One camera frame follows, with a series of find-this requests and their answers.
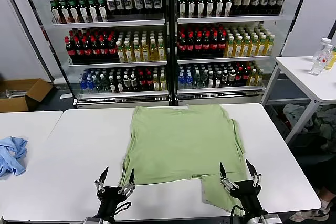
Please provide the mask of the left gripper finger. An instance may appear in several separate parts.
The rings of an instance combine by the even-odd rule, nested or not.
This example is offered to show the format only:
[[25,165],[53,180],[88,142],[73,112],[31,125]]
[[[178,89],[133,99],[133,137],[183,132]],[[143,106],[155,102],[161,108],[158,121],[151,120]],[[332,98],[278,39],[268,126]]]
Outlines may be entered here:
[[104,182],[108,173],[108,169],[109,167],[106,167],[106,169],[101,173],[99,179],[94,181],[97,192],[104,192]]
[[135,178],[134,178],[134,169],[132,169],[129,182],[118,191],[118,194],[131,195],[134,192],[134,190],[135,190]]

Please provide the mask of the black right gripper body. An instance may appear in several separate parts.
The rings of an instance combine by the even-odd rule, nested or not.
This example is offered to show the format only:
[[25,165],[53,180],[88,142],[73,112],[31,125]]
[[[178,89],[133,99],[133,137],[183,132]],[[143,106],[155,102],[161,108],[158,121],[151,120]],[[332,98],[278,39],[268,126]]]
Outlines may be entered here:
[[252,180],[243,180],[235,184],[235,189],[230,191],[230,195],[240,201],[245,215],[262,215],[262,206],[258,199],[261,187],[253,186]]

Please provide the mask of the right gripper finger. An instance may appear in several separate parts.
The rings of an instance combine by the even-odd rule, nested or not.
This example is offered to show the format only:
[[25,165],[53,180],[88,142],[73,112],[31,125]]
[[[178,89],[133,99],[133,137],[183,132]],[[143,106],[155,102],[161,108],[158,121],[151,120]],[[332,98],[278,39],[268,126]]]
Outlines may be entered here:
[[246,159],[246,164],[247,164],[247,168],[250,172],[250,175],[251,177],[253,178],[253,186],[254,187],[258,187],[260,188],[261,187],[261,177],[262,177],[262,174],[261,173],[257,173],[254,165],[251,164],[251,162]]
[[234,190],[238,190],[239,186],[236,185],[234,182],[232,182],[228,177],[227,174],[225,172],[224,166],[222,164],[222,162],[220,162],[220,184],[223,186],[224,189],[226,189],[227,191],[234,191]]

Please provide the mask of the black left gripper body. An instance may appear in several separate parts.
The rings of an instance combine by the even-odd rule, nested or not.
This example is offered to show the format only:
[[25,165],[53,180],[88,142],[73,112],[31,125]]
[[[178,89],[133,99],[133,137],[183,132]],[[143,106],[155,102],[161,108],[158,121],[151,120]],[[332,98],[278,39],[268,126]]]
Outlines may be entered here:
[[97,193],[100,206],[97,216],[112,216],[117,211],[118,204],[124,202],[124,195],[119,193],[121,187],[104,186],[104,192]]

